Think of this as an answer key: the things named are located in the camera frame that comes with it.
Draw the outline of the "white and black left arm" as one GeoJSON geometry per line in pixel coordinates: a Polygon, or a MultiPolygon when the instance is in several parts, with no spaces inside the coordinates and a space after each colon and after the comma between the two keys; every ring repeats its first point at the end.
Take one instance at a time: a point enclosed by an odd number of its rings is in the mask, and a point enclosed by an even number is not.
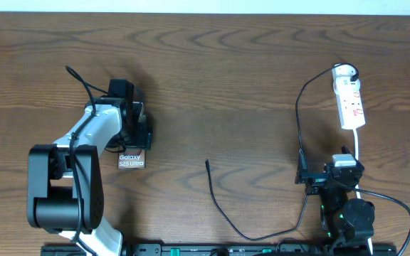
{"type": "Polygon", "coordinates": [[[103,215],[99,158],[105,150],[150,149],[152,128],[143,102],[134,99],[138,94],[131,82],[111,79],[66,135],[29,151],[28,223],[70,240],[69,245],[42,246],[42,255],[131,255],[124,235],[103,215]]]}

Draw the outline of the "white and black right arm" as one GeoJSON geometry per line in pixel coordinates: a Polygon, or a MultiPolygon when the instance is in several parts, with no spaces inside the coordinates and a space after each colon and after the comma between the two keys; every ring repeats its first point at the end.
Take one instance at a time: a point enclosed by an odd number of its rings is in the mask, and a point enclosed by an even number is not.
{"type": "Polygon", "coordinates": [[[361,198],[349,198],[364,172],[363,165],[346,146],[340,154],[324,165],[323,171],[309,171],[307,159],[301,149],[298,153],[296,184],[305,185],[305,194],[318,195],[321,201],[321,222],[332,239],[329,249],[337,247],[368,246],[374,235],[374,204],[361,198]]]}

